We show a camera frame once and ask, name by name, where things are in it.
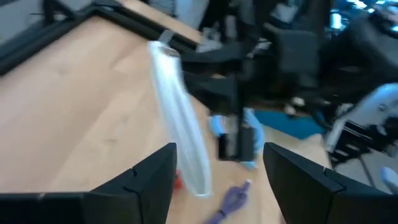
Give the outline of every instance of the blue object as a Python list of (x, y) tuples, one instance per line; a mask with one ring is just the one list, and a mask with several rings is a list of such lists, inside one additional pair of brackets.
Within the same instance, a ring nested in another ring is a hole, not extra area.
[(398, 194), (398, 174), (388, 167), (381, 169), (381, 180), (393, 194)]
[[(226, 134), (222, 123), (223, 117), (221, 115), (214, 115), (210, 117), (209, 125), (210, 129), (216, 137), (220, 137), (222, 134)], [(244, 109), (244, 120), (248, 125), (252, 126), (255, 130), (254, 133), (254, 153), (258, 154), (260, 149), (264, 145), (264, 131), (262, 129), (262, 124), (257, 120), (255, 115), (250, 109)], [(241, 162), (247, 169), (253, 170), (256, 168), (256, 162)]]
[(205, 224), (219, 224), (229, 214), (241, 209), (248, 200), (251, 180), (245, 181), (242, 187), (231, 187), (224, 196), (220, 209)]
[(282, 131), (298, 139), (306, 139), (323, 130), (312, 118), (289, 118), (286, 114), (274, 111), (255, 111), (261, 124)]

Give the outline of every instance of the wooden table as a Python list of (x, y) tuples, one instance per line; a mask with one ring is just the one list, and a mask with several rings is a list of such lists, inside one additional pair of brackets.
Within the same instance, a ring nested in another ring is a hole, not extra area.
[[(200, 34), (133, 0), (126, 7), (199, 41)], [(147, 41), (94, 17), (0, 79), (0, 191), (91, 190), (168, 142), (150, 80)], [(202, 223), (232, 185), (252, 179), (248, 204), (225, 223), (279, 223), (264, 164), (247, 171), (215, 158), (206, 108), (194, 101), (213, 171), (214, 195), (174, 195), (168, 223)], [(327, 164), (320, 137), (268, 141)]]

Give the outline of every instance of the black cable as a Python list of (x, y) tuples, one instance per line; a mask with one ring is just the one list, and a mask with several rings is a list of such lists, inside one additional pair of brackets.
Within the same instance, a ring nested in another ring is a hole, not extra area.
[(369, 180), (369, 184), (371, 185), (371, 187), (376, 188), (376, 185), (374, 184), (372, 175), (371, 175), (371, 173), (370, 173), (368, 167), (366, 166), (365, 162), (363, 161), (362, 157), (359, 156), (358, 159), (359, 159), (359, 161), (360, 161), (360, 163), (361, 163), (361, 165), (362, 165), (362, 167), (363, 167), (363, 170), (365, 171), (366, 177), (367, 177), (368, 180)]

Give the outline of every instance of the black metal frame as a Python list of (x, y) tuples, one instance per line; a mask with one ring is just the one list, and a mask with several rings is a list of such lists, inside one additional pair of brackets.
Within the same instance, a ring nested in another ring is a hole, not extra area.
[[(124, 7), (115, 0), (94, 0), (74, 12), (57, 0), (43, 0), (44, 19), (0, 46), (0, 76), (27, 60), (93, 16), (100, 16), (148, 40), (157, 40), (167, 27)], [(56, 12), (66, 18), (56, 21)], [(169, 45), (181, 53), (193, 52), (198, 43), (174, 34)]]

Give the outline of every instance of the light blue object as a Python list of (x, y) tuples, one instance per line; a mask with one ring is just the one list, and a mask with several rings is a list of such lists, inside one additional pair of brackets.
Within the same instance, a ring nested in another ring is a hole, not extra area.
[[(223, 117), (221, 115), (214, 115), (209, 119), (209, 126), (211, 131), (216, 137), (226, 134), (225, 128), (222, 123)], [(244, 109), (244, 120), (248, 125), (254, 128), (254, 153), (258, 154), (264, 145), (264, 131), (262, 124), (257, 120), (255, 115), (250, 109)], [(241, 162), (247, 169), (253, 170), (256, 168), (256, 162)]]
[(398, 194), (398, 174), (388, 167), (381, 169), (381, 179), (393, 194)]
[(255, 111), (258, 121), (268, 127), (282, 131), (298, 139), (306, 139), (323, 130), (312, 118), (289, 118), (286, 114), (274, 111)]

